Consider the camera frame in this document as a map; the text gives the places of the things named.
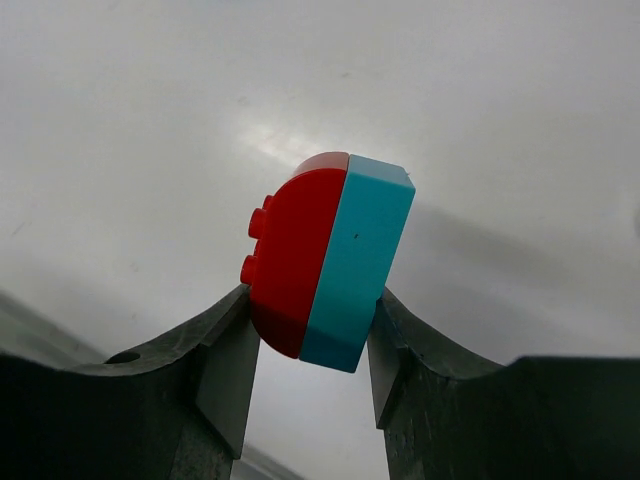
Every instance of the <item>white backdrop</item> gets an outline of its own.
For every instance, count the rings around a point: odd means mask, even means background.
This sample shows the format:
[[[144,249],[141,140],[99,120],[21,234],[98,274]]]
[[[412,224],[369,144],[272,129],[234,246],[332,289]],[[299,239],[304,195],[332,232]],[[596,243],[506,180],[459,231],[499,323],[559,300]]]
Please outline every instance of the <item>white backdrop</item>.
[[[640,354],[640,3],[7,0],[0,289],[107,353],[238,283],[300,161],[403,165],[389,286],[480,354]],[[248,440],[387,477],[366,359],[261,352]]]

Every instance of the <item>red lego brick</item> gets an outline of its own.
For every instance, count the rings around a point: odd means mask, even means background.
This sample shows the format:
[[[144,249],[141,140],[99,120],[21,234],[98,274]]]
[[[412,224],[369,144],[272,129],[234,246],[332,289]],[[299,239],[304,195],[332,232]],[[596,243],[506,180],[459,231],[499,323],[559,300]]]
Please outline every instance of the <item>red lego brick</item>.
[[[240,275],[251,285],[251,319],[291,358],[300,355],[348,164],[342,152],[309,158],[251,216],[249,236],[258,242]]]

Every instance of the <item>red stud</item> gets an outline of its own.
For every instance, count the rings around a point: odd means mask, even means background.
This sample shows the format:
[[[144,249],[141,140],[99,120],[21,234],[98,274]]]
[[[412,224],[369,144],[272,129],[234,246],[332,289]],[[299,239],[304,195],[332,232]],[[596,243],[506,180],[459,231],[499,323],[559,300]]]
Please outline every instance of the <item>red stud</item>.
[[[240,272],[240,282],[251,285],[253,284],[253,279],[256,275],[256,263],[257,258],[253,255],[247,255],[247,258],[244,259],[244,263],[242,264],[242,270]]]
[[[267,222],[267,211],[262,208],[256,208],[251,215],[249,222],[249,236],[257,240],[262,237],[264,225]]]
[[[273,199],[273,195],[267,195],[266,197],[264,197],[264,203],[262,204],[262,208],[264,208],[265,210],[269,208],[269,204],[271,203],[272,199]]]

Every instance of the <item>curved lego brick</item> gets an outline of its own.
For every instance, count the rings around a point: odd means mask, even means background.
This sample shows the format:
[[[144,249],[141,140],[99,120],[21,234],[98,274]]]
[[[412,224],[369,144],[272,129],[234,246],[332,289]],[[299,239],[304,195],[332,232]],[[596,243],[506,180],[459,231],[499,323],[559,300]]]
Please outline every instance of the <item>curved lego brick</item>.
[[[311,157],[251,217],[258,242],[240,280],[251,285],[256,331],[288,357],[300,355],[348,162],[341,152]]]
[[[414,194],[403,168],[349,158],[300,360],[356,370]]]

